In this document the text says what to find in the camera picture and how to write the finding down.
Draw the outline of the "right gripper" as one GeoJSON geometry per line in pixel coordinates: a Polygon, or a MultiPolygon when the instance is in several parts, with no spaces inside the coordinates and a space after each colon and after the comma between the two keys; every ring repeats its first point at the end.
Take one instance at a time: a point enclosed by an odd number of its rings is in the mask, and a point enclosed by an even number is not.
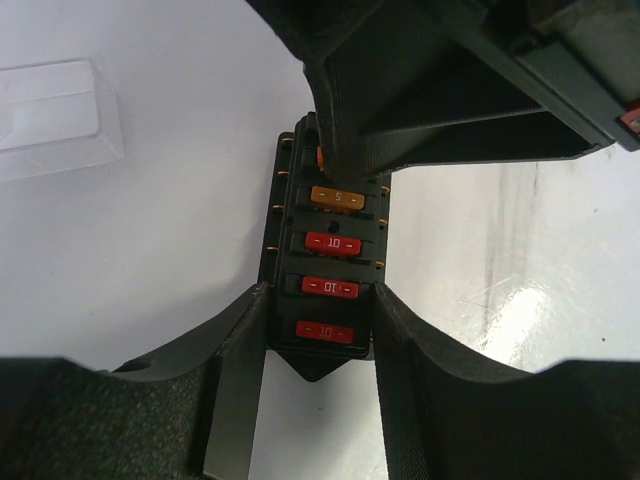
{"type": "Polygon", "coordinates": [[[637,1],[488,1],[483,29],[603,135],[639,148],[637,1]]]}

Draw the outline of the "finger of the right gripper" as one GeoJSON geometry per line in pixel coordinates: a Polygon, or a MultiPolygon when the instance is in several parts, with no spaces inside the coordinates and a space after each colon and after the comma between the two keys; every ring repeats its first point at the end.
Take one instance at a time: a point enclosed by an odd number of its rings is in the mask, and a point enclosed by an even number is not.
{"type": "Polygon", "coordinates": [[[611,137],[512,50],[522,1],[256,1],[301,61],[325,173],[574,159],[611,137]]]}

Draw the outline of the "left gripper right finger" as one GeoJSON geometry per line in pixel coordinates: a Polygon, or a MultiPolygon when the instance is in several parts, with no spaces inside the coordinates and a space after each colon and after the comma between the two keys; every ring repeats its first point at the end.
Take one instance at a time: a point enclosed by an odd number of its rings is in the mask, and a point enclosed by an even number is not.
{"type": "Polygon", "coordinates": [[[373,295],[376,378],[393,479],[635,479],[639,366],[569,360],[528,373],[373,295]]]}

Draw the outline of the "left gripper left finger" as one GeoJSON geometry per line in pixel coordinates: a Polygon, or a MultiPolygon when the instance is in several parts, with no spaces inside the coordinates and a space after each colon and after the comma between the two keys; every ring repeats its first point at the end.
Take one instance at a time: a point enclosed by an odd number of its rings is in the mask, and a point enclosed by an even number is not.
{"type": "Polygon", "coordinates": [[[114,371],[65,358],[1,362],[5,479],[245,479],[269,292],[114,371]]]}

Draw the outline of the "orange blade fuse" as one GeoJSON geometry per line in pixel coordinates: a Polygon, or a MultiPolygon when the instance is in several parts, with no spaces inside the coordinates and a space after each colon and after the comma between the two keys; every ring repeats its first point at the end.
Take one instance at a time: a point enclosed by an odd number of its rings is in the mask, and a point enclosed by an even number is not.
{"type": "Polygon", "coordinates": [[[360,211],[365,206],[366,197],[359,193],[337,190],[328,187],[313,186],[310,200],[323,208],[341,208],[349,211],[360,211]]]}
{"type": "Polygon", "coordinates": [[[316,161],[319,171],[324,174],[325,172],[325,162],[324,162],[324,153],[321,146],[318,146],[316,149],[316,161]]]}

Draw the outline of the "black fuse box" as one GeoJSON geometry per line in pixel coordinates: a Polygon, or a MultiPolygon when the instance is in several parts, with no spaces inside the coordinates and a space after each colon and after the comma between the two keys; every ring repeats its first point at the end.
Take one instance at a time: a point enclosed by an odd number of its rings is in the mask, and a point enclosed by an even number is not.
{"type": "Polygon", "coordinates": [[[390,196],[388,175],[325,175],[315,113],[279,135],[258,279],[270,288],[268,346],[308,382],[373,357],[390,196]]]}

